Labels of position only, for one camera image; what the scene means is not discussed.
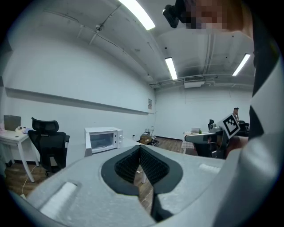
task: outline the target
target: white cable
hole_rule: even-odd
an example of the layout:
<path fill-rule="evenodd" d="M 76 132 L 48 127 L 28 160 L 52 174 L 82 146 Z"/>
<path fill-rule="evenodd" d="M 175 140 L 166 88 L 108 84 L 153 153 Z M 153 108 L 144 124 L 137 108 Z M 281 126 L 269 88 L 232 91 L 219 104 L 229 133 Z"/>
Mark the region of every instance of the white cable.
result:
<path fill-rule="evenodd" d="M 22 188 L 22 194 L 23 194 L 24 187 L 25 187 L 25 184 L 26 184 L 27 180 L 28 180 L 28 177 L 26 178 L 26 181 L 25 181 L 25 183 L 24 183 L 24 185 L 23 185 L 23 188 Z"/>

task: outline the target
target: ceiling light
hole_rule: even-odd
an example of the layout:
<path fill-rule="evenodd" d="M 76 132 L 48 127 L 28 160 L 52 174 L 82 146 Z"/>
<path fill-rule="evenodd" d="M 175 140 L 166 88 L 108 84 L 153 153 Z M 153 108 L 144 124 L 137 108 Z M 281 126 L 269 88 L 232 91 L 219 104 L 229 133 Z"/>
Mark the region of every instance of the ceiling light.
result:
<path fill-rule="evenodd" d="M 236 69 L 236 71 L 233 73 L 233 76 L 236 76 L 242 69 L 242 67 L 244 67 L 245 63 L 248 61 L 250 55 L 249 54 L 245 54 L 243 60 L 241 61 L 240 65 L 238 66 L 238 68 Z"/>
<path fill-rule="evenodd" d="M 168 65 L 168 68 L 169 68 L 170 74 L 172 76 L 172 79 L 176 80 L 178 77 L 177 77 L 176 70 L 174 68 L 173 59 L 172 58 L 166 58 L 165 61 L 166 61 L 167 65 Z"/>
<path fill-rule="evenodd" d="M 155 24 L 145 12 L 145 10 L 139 5 L 136 0 L 119 0 L 122 4 L 124 4 L 143 24 L 146 30 L 150 30 L 155 27 Z"/>

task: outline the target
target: black sleeve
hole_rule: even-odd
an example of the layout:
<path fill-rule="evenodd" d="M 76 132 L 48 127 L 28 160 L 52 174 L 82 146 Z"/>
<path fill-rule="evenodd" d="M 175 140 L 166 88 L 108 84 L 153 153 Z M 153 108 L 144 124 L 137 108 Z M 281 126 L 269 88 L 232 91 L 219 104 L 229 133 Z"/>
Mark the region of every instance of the black sleeve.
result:
<path fill-rule="evenodd" d="M 279 49 L 276 42 L 269 34 L 268 30 L 265 29 L 261 20 L 254 14 L 252 14 L 253 22 L 253 42 L 254 42 L 254 67 L 255 71 L 255 81 L 253 86 L 254 96 L 257 91 L 264 84 L 266 79 L 269 77 L 271 71 L 273 70 L 276 62 L 279 58 Z M 255 113 L 254 109 L 250 107 L 250 131 L 249 138 L 261 136 L 264 131 L 261 123 Z"/>

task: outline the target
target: white ceiling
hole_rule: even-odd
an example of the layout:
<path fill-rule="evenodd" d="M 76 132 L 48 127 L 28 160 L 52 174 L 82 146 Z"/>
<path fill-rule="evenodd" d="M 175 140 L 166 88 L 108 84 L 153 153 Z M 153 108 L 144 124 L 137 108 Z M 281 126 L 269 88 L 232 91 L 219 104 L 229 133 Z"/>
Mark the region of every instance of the white ceiling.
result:
<path fill-rule="evenodd" d="M 148 83 L 171 79 L 164 59 L 172 57 L 178 78 L 205 74 L 216 82 L 253 84 L 253 42 L 240 32 L 198 34 L 170 27 L 162 14 L 167 4 L 175 0 L 138 0 L 156 25 L 150 31 L 136 20 L 123 5 L 110 17 L 91 45 L 110 53 Z M 80 25 L 85 26 L 80 40 L 90 42 L 96 25 L 101 24 L 118 6 L 117 0 L 53 0 L 46 1 L 41 26 L 48 26 L 77 37 Z M 245 53 L 252 54 L 237 77 L 232 77 Z"/>

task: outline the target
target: air conditioner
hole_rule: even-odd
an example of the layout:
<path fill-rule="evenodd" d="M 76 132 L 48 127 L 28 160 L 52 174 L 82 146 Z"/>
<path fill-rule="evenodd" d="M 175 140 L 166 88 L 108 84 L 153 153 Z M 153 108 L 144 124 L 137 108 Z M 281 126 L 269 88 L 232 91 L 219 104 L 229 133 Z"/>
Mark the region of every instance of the air conditioner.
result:
<path fill-rule="evenodd" d="M 203 76 L 190 76 L 184 78 L 185 88 L 201 87 L 204 83 Z"/>

